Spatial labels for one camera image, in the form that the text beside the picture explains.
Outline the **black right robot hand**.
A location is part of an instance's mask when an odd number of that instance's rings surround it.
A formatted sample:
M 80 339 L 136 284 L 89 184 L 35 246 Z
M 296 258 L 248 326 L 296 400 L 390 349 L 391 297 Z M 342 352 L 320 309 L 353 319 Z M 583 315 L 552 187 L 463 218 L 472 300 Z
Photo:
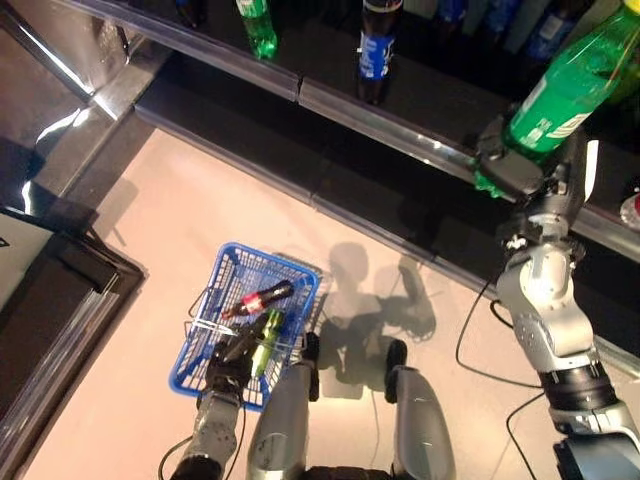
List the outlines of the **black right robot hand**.
M 507 145 L 507 124 L 508 118 L 499 115 L 477 139 L 473 168 L 478 188 L 518 201 L 558 197 L 582 206 L 594 190 L 600 142 L 578 128 L 557 149 L 535 159 Z

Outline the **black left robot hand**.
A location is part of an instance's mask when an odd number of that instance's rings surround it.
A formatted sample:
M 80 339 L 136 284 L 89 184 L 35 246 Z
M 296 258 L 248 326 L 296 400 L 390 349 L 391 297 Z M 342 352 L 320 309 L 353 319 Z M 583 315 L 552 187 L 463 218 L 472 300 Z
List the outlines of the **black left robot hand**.
M 242 398 L 251 378 L 253 355 L 264 339 L 268 314 L 238 325 L 234 335 L 226 335 L 214 347 L 205 376 L 205 392 L 228 393 Z

